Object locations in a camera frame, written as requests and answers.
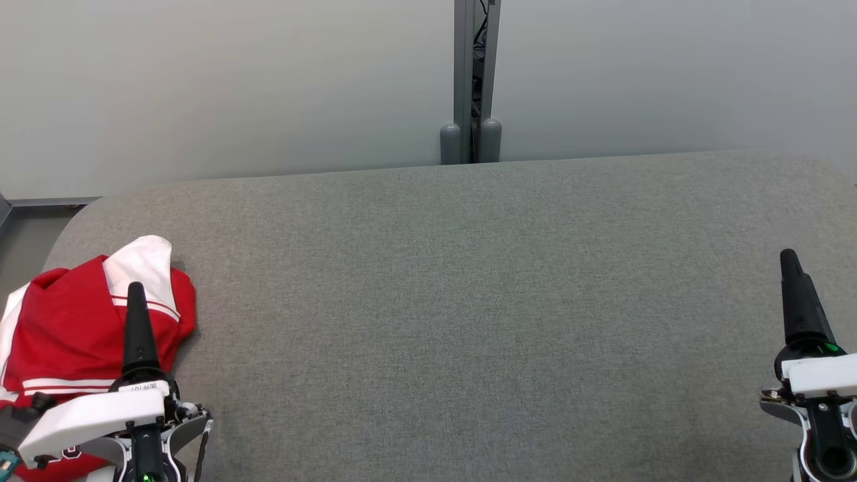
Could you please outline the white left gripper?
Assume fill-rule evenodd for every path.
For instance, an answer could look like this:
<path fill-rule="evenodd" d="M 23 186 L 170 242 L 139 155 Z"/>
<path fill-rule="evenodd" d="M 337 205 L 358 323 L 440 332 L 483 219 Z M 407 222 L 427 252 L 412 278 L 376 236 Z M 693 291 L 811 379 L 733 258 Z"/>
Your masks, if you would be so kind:
<path fill-rule="evenodd" d="M 88 481 L 199 481 L 211 412 L 181 399 L 161 364 L 141 282 L 127 290 L 123 374 L 77 386 L 24 384 L 19 470 Z"/>

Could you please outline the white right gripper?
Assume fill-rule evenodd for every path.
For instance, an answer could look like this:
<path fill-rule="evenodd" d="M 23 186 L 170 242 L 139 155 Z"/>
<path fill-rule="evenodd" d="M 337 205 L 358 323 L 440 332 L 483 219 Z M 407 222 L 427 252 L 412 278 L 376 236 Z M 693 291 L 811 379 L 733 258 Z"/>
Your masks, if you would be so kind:
<path fill-rule="evenodd" d="M 838 348 L 814 281 L 794 250 L 780 252 L 780 268 L 785 345 Z M 791 480 L 855 480 L 855 362 L 854 354 L 783 361 L 781 387 L 762 390 L 763 412 L 801 428 Z"/>

